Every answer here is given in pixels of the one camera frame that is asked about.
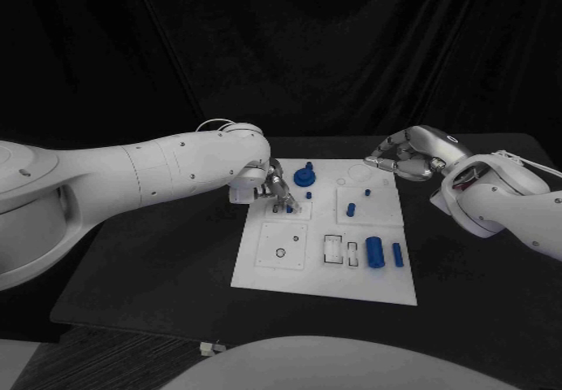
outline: blue object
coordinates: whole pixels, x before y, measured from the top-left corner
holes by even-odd
[[[354,203],[350,203],[349,205],[347,205],[347,217],[353,217],[353,215],[354,215]]]
[[[392,244],[392,251],[395,252],[396,267],[403,267],[402,250],[401,250],[401,245],[396,242]]]
[[[385,266],[383,242],[379,237],[369,237],[366,239],[366,258],[370,268]]]
[[[307,167],[295,172],[295,185],[298,187],[308,187],[316,182],[316,173],[313,171],[313,163],[307,162]]]

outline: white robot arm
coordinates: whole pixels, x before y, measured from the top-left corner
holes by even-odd
[[[393,145],[401,161],[379,157]],[[523,161],[562,177],[504,151],[471,155],[429,126],[412,126],[389,136],[365,158],[365,164],[408,180],[427,180],[439,172],[445,179],[429,200],[460,226],[483,238],[507,228],[529,248],[562,260],[562,191],[550,192]]]
[[[0,290],[35,278],[114,215],[225,184],[229,201],[298,210],[262,131],[232,123],[133,145],[49,150],[0,141]]]

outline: white board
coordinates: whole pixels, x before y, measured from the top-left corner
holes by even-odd
[[[362,160],[278,161],[303,212],[274,213],[272,199],[259,199],[249,206],[231,286],[415,306],[395,176]],[[316,182],[301,188],[293,174],[307,161],[313,162]],[[346,215],[349,203],[356,204],[353,217]],[[342,237],[342,263],[324,262],[326,235]],[[382,268],[367,264],[366,238],[372,236],[383,242]],[[357,250],[349,243],[357,243]],[[393,243],[402,248],[403,267],[395,264]]]

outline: black table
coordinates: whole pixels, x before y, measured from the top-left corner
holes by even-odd
[[[455,137],[476,154],[506,149],[552,166],[525,134]],[[382,139],[271,138],[271,155],[363,158]],[[562,262],[507,231],[486,240],[465,232],[428,202],[439,182],[396,178],[418,306],[231,288],[248,206],[231,205],[222,188],[105,222],[52,320],[228,345],[293,335],[370,340],[514,385],[562,388]]]

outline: black backdrop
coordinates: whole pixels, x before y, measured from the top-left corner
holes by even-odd
[[[189,132],[213,117],[269,136],[429,124],[526,132],[559,164],[561,9],[558,0],[12,2],[0,137],[81,149]],[[32,288],[14,291],[35,302]],[[29,324],[45,315],[26,313],[24,327],[26,302],[10,314],[3,297],[0,332],[42,338]]]

